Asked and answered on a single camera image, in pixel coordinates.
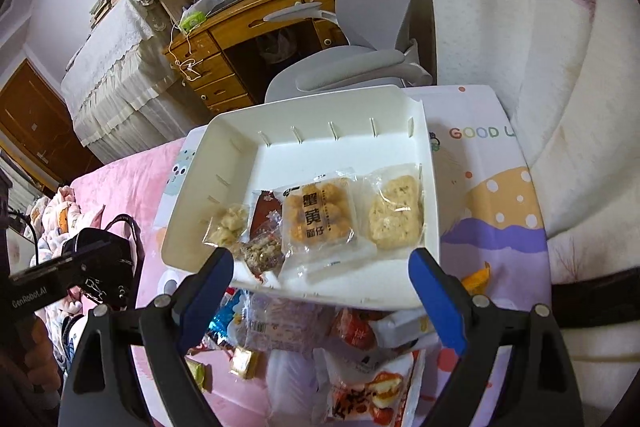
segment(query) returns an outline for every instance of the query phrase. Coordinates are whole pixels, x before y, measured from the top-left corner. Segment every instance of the pink bedspread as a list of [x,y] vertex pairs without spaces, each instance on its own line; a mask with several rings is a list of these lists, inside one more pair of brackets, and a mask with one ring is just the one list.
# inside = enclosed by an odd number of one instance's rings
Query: pink bedspread
[[[169,172],[183,142],[184,139],[179,139],[128,156],[86,174],[71,184],[80,208],[105,205],[102,226],[122,213],[131,215],[139,225],[145,250],[145,264],[138,292],[139,307],[147,305],[158,295],[159,278],[167,270],[162,263],[159,246],[164,238],[164,229],[153,230],[152,225]],[[123,237],[130,235],[122,223],[114,225],[112,232]],[[83,303],[89,304],[85,310],[93,307],[89,301],[85,300]],[[160,423],[169,425],[143,348],[135,347],[133,354],[150,413]],[[254,378],[244,381],[230,374],[227,355],[222,351],[199,353],[193,358],[212,366],[212,392],[205,393],[204,396],[223,425],[264,426],[269,405],[263,380]]]

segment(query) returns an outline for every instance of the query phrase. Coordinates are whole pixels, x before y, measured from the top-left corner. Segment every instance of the purple wave pattern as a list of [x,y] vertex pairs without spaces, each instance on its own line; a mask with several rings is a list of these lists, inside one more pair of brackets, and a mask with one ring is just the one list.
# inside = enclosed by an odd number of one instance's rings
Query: purple wave pattern
[[511,225],[506,229],[496,229],[488,223],[468,217],[442,236],[443,243],[450,245],[473,245],[485,250],[513,248],[522,253],[546,251],[544,229],[526,229]]

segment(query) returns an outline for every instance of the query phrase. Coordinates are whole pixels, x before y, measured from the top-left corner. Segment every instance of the barcode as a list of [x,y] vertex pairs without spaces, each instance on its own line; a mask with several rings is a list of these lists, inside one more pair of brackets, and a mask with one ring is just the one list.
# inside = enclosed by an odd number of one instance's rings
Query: barcode
[[260,321],[249,321],[249,328],[251,330],[257,331],[258,333],[264,333],[267,328],[267,324]]

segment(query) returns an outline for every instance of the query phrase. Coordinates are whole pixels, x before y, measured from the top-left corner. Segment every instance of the chair armrest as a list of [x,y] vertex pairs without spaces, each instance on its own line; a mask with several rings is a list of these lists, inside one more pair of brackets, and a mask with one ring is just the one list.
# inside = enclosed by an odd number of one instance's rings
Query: chair armrest
[[319,9],[322,6],[321,2],[305,2],[303,4],[294,4],[277,12],[266,15],[262,20],[265,22],[282,22],[291,21],[295,19],[326,19],[331,21],[335,25],[338,24],[338,19],[335,13],[327,12],[326,10]]
[[[396,68],[404,62],[404,54],[398,50],[372,51],[354,57],[344,58],[338,62],[327,64],[317,70],[308,71],[304,76],[296,79],[296,87],[300,91],[313,91],[327,87],[341,87],[342,85],[354,84],[344,80],[351,80],[363,74],[378,73],[388,69]],[[388,74],[380,74],[373,78],[384,78]]]

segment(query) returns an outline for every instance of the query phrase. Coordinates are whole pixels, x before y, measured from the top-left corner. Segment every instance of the blue gripper pad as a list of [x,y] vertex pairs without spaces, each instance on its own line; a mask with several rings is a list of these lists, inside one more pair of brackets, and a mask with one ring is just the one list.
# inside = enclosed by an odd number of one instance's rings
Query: blue gripper pad
[[178,326],[181,355],[202,340],[233,275],[233,256],[226,248],[216,248],[200,271],[187,277],[176,290],[172,314]]
[[[417,248],[409,256],[409,279],[442,344],[461,357],[466,349],[465,318],[470,319],[462,284],[446,275],[426,248]],[[460,295],[456,283],[465,295]]]

